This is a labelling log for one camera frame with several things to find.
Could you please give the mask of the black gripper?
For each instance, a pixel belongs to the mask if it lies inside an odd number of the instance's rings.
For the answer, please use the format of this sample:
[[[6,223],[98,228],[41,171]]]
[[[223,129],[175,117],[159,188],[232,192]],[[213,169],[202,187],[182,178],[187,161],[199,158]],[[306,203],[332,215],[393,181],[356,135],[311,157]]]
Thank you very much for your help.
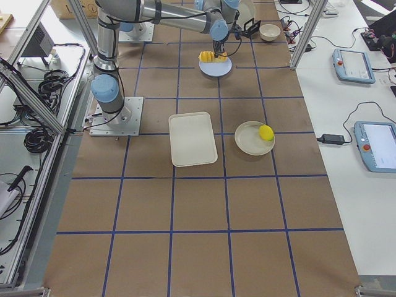
[[[233,26],[228,33],[226,34],[226,37],[223,38],[220,41],[213,41],[213,54],[214,58],[219,58],[220,56],[223,56],[225,53],[224,45],[228,41],[228,38],[230,35],[234,35],[235,39],[239,41],[238,46],[236,49],[233,51],[233,53],[237,53],[241,44],[242,44],[242,37],[240,35],[241,27],[239,25]]]

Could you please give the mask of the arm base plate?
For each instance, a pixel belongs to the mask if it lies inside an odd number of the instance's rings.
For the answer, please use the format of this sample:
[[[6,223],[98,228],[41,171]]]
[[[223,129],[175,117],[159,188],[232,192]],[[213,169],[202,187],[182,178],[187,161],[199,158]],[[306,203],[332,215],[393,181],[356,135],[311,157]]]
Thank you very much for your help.
[[[153,40],[154,24],[144,22],[141,24],[120,23],[120,43],[144,43]]]
[[[140,132],[143,104],[143,97],[126,97],[124,108],[121,113],[106,124],[106,122],[112,119],[114,115],[103,113],[100,105],[97,103],[95,113],[99,113],[99,115],[93,118],[93,127],[89,129],[90,136],[138,136]]]

